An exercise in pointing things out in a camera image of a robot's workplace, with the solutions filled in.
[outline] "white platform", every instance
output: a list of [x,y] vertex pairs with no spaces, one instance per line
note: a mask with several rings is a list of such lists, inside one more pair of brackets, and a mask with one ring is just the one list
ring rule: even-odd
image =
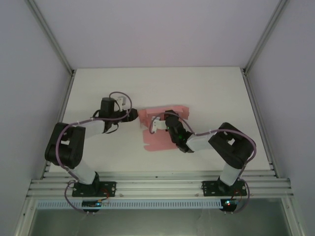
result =
[[[247,170],[270,166],[238,67],[100,68],[78,69],[63,121],[89,118],[103,97],[123,91],[136,109],[185,105],[195,132],[230,122],[257,143],[257,156]],[[148,152],[143,148],[139,120],[121,123],[119,130],[85,141],[84,160],[99,172],[186,172],[222,170],[224,161],[214,150],[182,153]],[[63,169],[52,165],[51,172]]]

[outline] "cable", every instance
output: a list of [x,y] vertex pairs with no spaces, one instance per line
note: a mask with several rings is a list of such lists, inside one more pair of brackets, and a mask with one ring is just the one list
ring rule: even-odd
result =
[[247,182],[246,182],[245,180],[243,180],[242,178],[240,178],[240,176],[242,175],[242,173],[243,173],[243,171],[244,171],[246,165],[247,165],[250,161],[252,161],[252,160],[255,158],[256,154],[257,154],[257,148],[256,148],[256,143],[255,143],[255,141],[254,141],[253,139],[251,139],[249,136],[247,136],[246,134],[244,134],[244,133],[242,133],[242,132],[240,132],[240,131],[231,130],[231,129],[215,129],[215,130],[211,130],[211,131],[209,131],[209,132],[196,134],[196,133],[193,131],[193,129],[189,126],[189,124],[188,124],[183,118],[181,118],[178,114],[174,114],[174,113],[171,113],[171,112],[162,112],[162,113],[158,114],[157,116],[155,116],[155,117],[152,119],[152,121],[151,121],[151,123],[150,123],[150,126],[149,126],[149,133],[150,133],[150,134],[154,134],[154,132],[152,132],[152,126],[153,126],[154,120],[156,120],[157,117],[159,117],[159,116],[161,116],[161,115],[163,115],[163,114],[168,114],[168,115],[177,116],[179,119],[181,119],[181,120],[186,124],[186,126],[188,127],[188,129],[189,129],[189,130],[191,131],[191,133],[194,134],[195,136],[204,136],[204,135],[208,135],[208,134],[212,134],[212,133],[217,133],[217,132],[227,132],[227,133],[238,134],[238,135],[240,135],[240,136],[246,138],[246,139],[251,143],[251,145],[252,145],[252,147],[253,147],[252,156],[244,163],[244,166],[243,166],[243,168],[241,169],[241,171],[240,171],[240,173],[239,173],[239,175],[238,175],[238,177],[237,177],[238,180],[244,182],[244,184],[245,184],[245,186],[246,186],[246,188],[247,188],[247,191],[248,191],[247,199],[246,199],[245,204],[244,204],[240,209],[234,211],[234,213],[239,213],[239,212],[241,212],[242,210],[244,210],[245,207],[248,205],[248,203],[249,203],[249,201],[250,201],[250,195],[251,195],[251,194],[250,194],[250,188],[249,188]]
[[152,126],[153,126],[153,122],[161,115],[173,115],[173,116],[176,116],[178,117],[179,119],[181,119],[185,125],[187,126],[187,128],[191,131],[191,133],[195,134],[195,132],[192,130],[192,128],[190,127],[190,125],[187,123],[187,121],[185,121],[183,118],[181,118],[178,114],[175,114],[175,113],[172,113],[172,112],[161,112],[160,114],[156,115],[151,123],[150,123],[150,126],[149,126],[149,133],[150,134],[154,134],[154,132],[152,132]]
[[233,196],[231,197],[231,200],[234,200],[234,197],[235,197],[236,193],[239,193],[240,196],[241,196],[241,199],[239,200],[239,202],[240,202],[242,200],[243,195],[242,195],[242,192],[239,189],[235,189],[234,190],[234,193],[233,193]]
[[93,116],[92,116],[92,117],[93,117],[93,118],[95,118],[95,117],[96,117],[96,115],[97,115],[97,113],[99,113],[99,111],[100,111],[100,110],[96,110],[96,111],[94,112],[94,114],[93,114]]
[[117,128],[116,128],[116,129],[114,129],[114,130],[112,130],[112,131],[110,131],[110,132],[108,132],[108,133],[105,133],[105,134],[111,134],[111,133],[114,133],[115,131],[117,131],[118,128],[119,128],[119,125],[118,125],[118,123],[117,123],[116,125],[117,125]]
[[246,199],[246,202],[244,203],[244,205],[242,205],[242,207],[239,208],[238,210],[235,210],[235,211],[233,212],[233,214],[239,213],[239,212],[241,212],[242,210],[244,210],[244,209],[247,207],[248,203],[250,202],[250,197],[251,197],[250,188],[249,188],[247,182],[246,182],[245,180],[243,180],[242,178],[239,178],[239,180],[240,180],[240,181],[243,181],[244,184],[245,184],[245,186],[246,186],[246,188],[247,188],[247,199]]
[[120,106],[119,106],[119,104],[118,104],[117,100],[115,100],[115,103],[116,103],[116,104],[117,104],[117,106],[118,106],[118,111],[120,111]]
[[107,200],[108,200],[108,201],[107,201],[107,204],[109,204],[109,193],[108,193],[107,189],[106,189],[106,188],[102,188],[101,191],[102,191],[103,193],[106,193],[106,198],[101,199],[101,201],[104,201],[104,200],[107,199]]
[[89,122],[91,122],[93,120],[118,121],[118,120],[122,120],[125,117],[127,117],[129,115],[129,113],[131,112],[131,109],[132,109],[132,100],[127,94],[125,94],[124,92],[119,92],[119,91],[111,92],[109,94],[109,97],[111,97],[111,95],[113,95],[115,93],[119,93],[119,94],[122,94],[122,95],[126,96],[128,98],[128,100],[129,100],[129,102],[130,102],[130,109],[128,110],[128,112],[124,116],[122,116],[120,118],[90,118],[90,119],[86,119],[86,120],[83,120],[83,121],[78,121],[76,123],[70,123],[61,131],[60,135],[58,136],[58,139],[57,139],[57,142],[56,142],[56,149],[55,149],[57,162],[60,165],[60,167],[65,169],[76,180],[79,180],[79,178],[68,167],[64,166],[62,164],[61,160],[60,160],[60,157],[59,157],[59,146],[60,146],[61,139],[62,139],[64,133],[66,132],[66,130],[68,128],[72,127],[72,126],[80,125],[80,124],[86,124],[86,123],[89,123]]
[[[68,125],[61,131],[60,135],[58,136],[58,139],[57,139],[57,142],[56,142],[56,149],[55,149],[57,162],[58,162],[58,164],[60,165],[60,167],[62,167],[63,169],[65,169],[65,170],[66,170],[73,178],[75,178],[77,181],[79,181],[78,176],[76,176],[76,175],[71,171],[70,168],[64,166],[64,165],[62,164],[61,160],[60,160],[60,157],[59,157],[59,146],[60,146],[60,143],[61,143],[61,139],[62,139],[64,133],[67,131],[67,129],[70,128],[70,127],[72,127],[72,126],[80,125],[80,124],[86,124],[86,123],[89,123],[89,122],[94,121],[94,120],[118,121],[118,120],[122,120],[122,119],[124,119],[125,117],[127,117],[127,116],[129,115],[129,113],[131,112],[131,109],[132,109],[132,100],[131,100],[131,98],[130,98],[127,94],[125,94],[124,92],[120,92],[120,91],[111,92],[111,93],[109,94],[109,97],[111,97],[111,95],[113,95],[113,94],[115,94],[115,93],[119,93],[119,94],[122,94],[122,95],[126,96],[126,97],[128,98],[128,100],[129,100],[129,102],[130,102],[130,109],[128,110],[128,112],[127,112],[124,116],[122,116],[122,117],[120,117],[120,118],[94,118],[94,117],[92,117],[92,118],[90,118],[90,119],[86,119],[86,120],[83,120],[83,121],[78,121],[78,122],[76,122],[76,123],[70,123],[70,124],[68,124]],[[73,204],[70,202],[70,200],[68,199],[68,197],[67,197],[67,190],[68,190],[68,188],[70,187],[70,185],[71,185],[72,183],[75,183],[75,182],[76,182],[75,180],[70,180],[70,181],[68,182],[67,187],[66,187],[65,190],[64,190],[64,198],[65,198],[65,200],[67,201],[67,203],[68,203],[73,209],[75,209],[76,211],[78,211],[78,212],[80,212],[80,213],[88,214],[89,212],[86,213],[86,212],[83,211],[82,209],[79,209],[79,208],[77,208],[75,205],[73,205]]]
[[70,180],[70,181],[68,182],[67,187],[66,187],[65,190],[64,190],[64,198],[65,198],[65,200],[67,201],[67,203],[68,203],[73,209],[75,209],[76,211],[78,211],[78,212],[80,212],[80,213],[83,213],[83,214],[89,214],[89,212],[85,212],[85,211],[83,211],[82,209],[77,208],[74,204],[72,204],[72,203],[70,202],[68,196],[67,196],[67,190],[68,190],[68,188],[70,187],[70,185],[71,185],[72,183],[75,183],[75,182],[76,182],[75,180]]

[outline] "gray wall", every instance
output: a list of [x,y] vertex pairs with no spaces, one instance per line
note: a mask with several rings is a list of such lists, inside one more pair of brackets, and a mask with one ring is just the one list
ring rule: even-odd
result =
[[73,68],[245,66],[278,0],[35,0]]
[[315,235],[315,1],[289,3],[250,79],[277,165]]
[[67,73],[23,0],[0,1],[0,235],[38,178]]

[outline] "pink cloth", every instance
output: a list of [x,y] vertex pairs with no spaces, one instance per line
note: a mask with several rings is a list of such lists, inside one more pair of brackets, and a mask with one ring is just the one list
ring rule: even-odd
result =
[[[179,114],[183,119],[188,119],[189,108],[185,106],[170,106],[170,107],[158,107],[149,108],[138,111],[140,124],[145,125],[149,128],[152,117],[155,117],[159,113],[165,112],[167,110],[173,110]],[[176,145],[172,143],[171,138],[167,131],[158,129],[155,134],[150,134],[149,129],[143,131],[143,142],[144,149],[147,151],[160,151],[160,150],[171,150],[176,149]]]

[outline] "purple cable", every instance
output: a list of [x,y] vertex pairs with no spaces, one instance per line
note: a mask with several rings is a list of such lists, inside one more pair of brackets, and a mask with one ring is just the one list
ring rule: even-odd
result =
[[67,197],[67,190],[68,190],[68,188],[70,187],[70,185],[71,185],[72,183],[75,183],[75,180],[70,180],[70,181],[68,182],[68,184],[67,184],[67,187],[66,187],[65,190],[64,190],[64,198],[65,198],[65,200],[66,200],[67,203],[68,203],[73,209],[75,209],[76,211],[78,211],[78,212],[80,212],[80,213],[83,213],[83,214],[89,214],[88,212],[85,212],[85,211],[83,211],[82,209],[77,208],[74,204],[72,204],[72,203],[70,202],[69,198]]
[[131,100],[131,98],[130,98],[127,94],[125,94],[125,93],[123,93],[123,92],[119,92],[119,91],[111,92],[111,93],[109,94],[109,97],[111,97],[111,95],[113,95],[113,94],[115,94],[115,93],[119,93],[119,94],[122,94],[122,95],[126,96],[126,97],[129,99],[129,101],[130,101],[130,109],[129,109],[129,111],[128,111],[124,116],[122,116],[122,117],[120,117],[120,118],[90,118],[90,119],[86,119],[86,120],[84,120],[84,121],[79,121],[79,122],[76,122],[76,123],[71,123],[71,124],[67,125],[67,126],[61,131],[60,135],[58,136],[58,139],[57,139],[57,142],[56,142],[56,151],[55,151],[55,152],[56,152],[56,159],[57,159],[57,162],[58,162],[58,164],[59,164],[63,169],[65,169],[65,170],[66,170],[72,177],[74,177],[76,180],[79,180],[78,176],[76,176],[68,167],[64,166],[64,165],[62,164],[61,160],[60,160],[60,157],[59,157],[59,146],[60,146],[60,143],[61,143],[61,139],[62,139],[64,133],[66,132],[66,130],[67,130],[68,128],[74,126],[74,125],[86,124],[86,123],[89,123],[89,122],[94,121],[94,120],[117,121],[117,120],[121,120],[121,119],[127,117],[127,116],[129,115],[129,113],[131,112],[131,109],[132,109],[132,100]]
[[240,181],[243,181],[243,182],[245,183],[245,186],[246,186],[246,188],[247,188],[247,199],[246,199],[246,202],[244,203],[244,205],[242,205],[242,207],[239,208],[238,210],[235,210],[235,211],[233,212],[233,214],[239,213],[239,212],[241,212],[242,210],[244,210],[244,209],[247,207],[248,203],[250,202],[250,197],[251,197],[250,188],[249,188],[247,182],[246,182],[244,179],[242,179],[242,178],[239,178],[239,180],[240,180]]
[[[57,142],[56,142],[56,150],[55,150],[55,151],[56,151],[56,159],[57,159],[57,162],[58,162],[58,164],[59,164],[63,169],[65,169],[65,170],[66,170],[73,178],[75,178],[77,181],[79,180],[78,176],[76,176],[76,175],[70,170],[70,168],[64,166],[64,165],[62,164],[61,160],[60,160],[60,157],[59,157],[59,146],[60,146],[60,143],[61,143],[61,139],[62,139],[64,133],[67,131],[67,129],[70,128],[70,127],[72,127],[72,126],[74,126],[74,125],[86,124],[86,123],[89,123],[89,122],[94,121],[94,120],[117,121],[117,120],[121,120],[121,119],[127,117],[127,116],[129,115],[129,113],[131,112],[131,109],[132,109],[132,100],[131,100],[131,98],[130,98],[127,94],[125,94],[124,92],[119,92],[119,91],[111,92],[111,93],[109,94],[109,97],[111,97],[111,95],[113,95],[113,94],[115,94],[115,93],[119,93],[119,94],[122,94],[122,95],[126,96],[126,97],[128,98],[128,100],[129,100],[129,102],[130,102],[130,109],[129,109],[129,111],[128,111],[124,116],[122,116],[122,117],[120,117],[120,118],[90,118],[90,119],[86,119],[86,120],[84,120],[84,121],[79,121],[79,122],[76,122],[76,123],[71,123],[71,124],[67,125],[67,126],[61,131],[60,135],[58,136],[58,139],[57,139]],[[65,200],[67,201],[67,203],[68,203],[73,209],[75,209],[76,211],[78,211],[78,212],[80,212],[80,213],[88,214],[88,213],[86,213],[85,211],[83,211],[82,209],[79,209],[79,208],[75,207],[75,206],[69,201],[69,199],[68,199],[68,197],[67,197],[67,190],[68,190],[68,188],[70,187],[70,185],[71,185],[72,183],[75,183],[75,182],[76,182],[75,180],[70,180],[70,181],[68,182],[67,187],[66,187],[65,190],[64,190],[64,198],[65,198]]]
[[158,114],[156,117],[154,117],[154,119],[152,119],[152,121],[151,121],[151,123],[150,123],[150,127],[149,127],[149,132],[150,132],[150,134],[154,134],[154,132],[152,132],[152,126],[153,126],[154,120],[155,120],[157,117],[159,117],[159,116],[161,116],[161,115],[163,115],[163,114],[170,114],[170,115],[175,115],[175,116],[177,116],[178,118],[180,118],[180,119],[186,124],[186,126],[187,126],[188,129],[191,131],[191,133],[193,133],[193,134],[196,135],[196,136],[204,136],[204,135],[208,135],[208,134],[212,134],[212,133],[216,133],[216,132],[227,132],[227,133],[238,134],[238,135],[240,135],[240,136],[246,138],[246,139],[251,143],[251,145],[252,145],[252,147],[253,147],[252,156],[244,163],[244,166],[243,166],[243,168],[241,169],[241,171],[240,171],[240,173],[239,173],[239,175],[238,175],[238,179],[241,180],[241,181],[243,181],[243,182],[245,183],[245,186],[247,187],[247,191],[248,191],[247,200],[246,200],[245,204],[244,204],[240,209],[234,211],[234,213],[239,213],[239,212],[241,212],[242,210],[244,210],[245,207],[248,205],[248,203],[249,203],[249,201],[250,201],[250,195],[251,195],[251,193],[250,193],[250,188],[249,188],[247,182],[246,182],[244,179],[240,178],[240,176],[241,176],[241,174],[243,173],[243,171],[244,171],[246,165],[247,165],[250,161],[252,161],[252,160],[255,158],[256,154],[257,154],[256,143],[254,142],[254,140],[251,139],[251,138],[250,138],[249,136],[247,136],[246,134],[240,132],[240,131],[231,130],[231,129],[215,129],[215,130],[211,130],[211,131],[209,131],[209,132],[196,134],[196,133],[192,130],[192,128],[189,126],[189,124],[188,124],[183,118],[181,118],[181,117],[180,117],[179,115],[177,115],[177,114],[170,113],[170,112],[162,112],[162,113]]

